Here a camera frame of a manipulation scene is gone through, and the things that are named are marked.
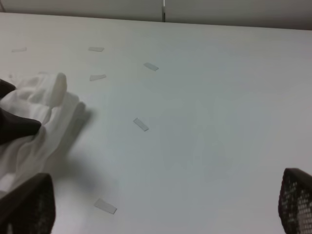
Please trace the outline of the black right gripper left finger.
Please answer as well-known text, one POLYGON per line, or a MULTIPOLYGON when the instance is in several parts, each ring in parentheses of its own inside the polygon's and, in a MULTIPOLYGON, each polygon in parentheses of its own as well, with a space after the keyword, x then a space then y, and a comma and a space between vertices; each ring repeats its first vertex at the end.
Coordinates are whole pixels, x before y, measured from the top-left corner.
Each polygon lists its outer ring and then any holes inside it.
POLYGON ((2 234, 50 234, 56 219, 53 181, 38 173, 0 199, 2 234))

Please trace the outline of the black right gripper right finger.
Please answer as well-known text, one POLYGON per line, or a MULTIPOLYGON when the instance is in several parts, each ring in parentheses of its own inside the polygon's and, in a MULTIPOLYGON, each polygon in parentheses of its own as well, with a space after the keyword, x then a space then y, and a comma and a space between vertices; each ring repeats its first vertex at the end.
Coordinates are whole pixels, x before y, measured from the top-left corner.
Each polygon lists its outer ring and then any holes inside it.
POLYGON ((312 232, 312 176, 298 168, 284 170, 278 214, 287 234, 312 232))

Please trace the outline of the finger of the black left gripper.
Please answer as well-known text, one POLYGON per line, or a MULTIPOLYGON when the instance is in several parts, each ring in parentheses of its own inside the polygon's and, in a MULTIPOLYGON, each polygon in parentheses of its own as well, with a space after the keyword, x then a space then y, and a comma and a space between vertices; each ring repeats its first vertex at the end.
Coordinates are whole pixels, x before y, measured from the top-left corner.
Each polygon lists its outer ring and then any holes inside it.
POLYGON ((5 80, 0 81, 0 101, 1 145, 38 133, 41 122, 27 117, 29 104, 20 99, 16 87, 5 80))

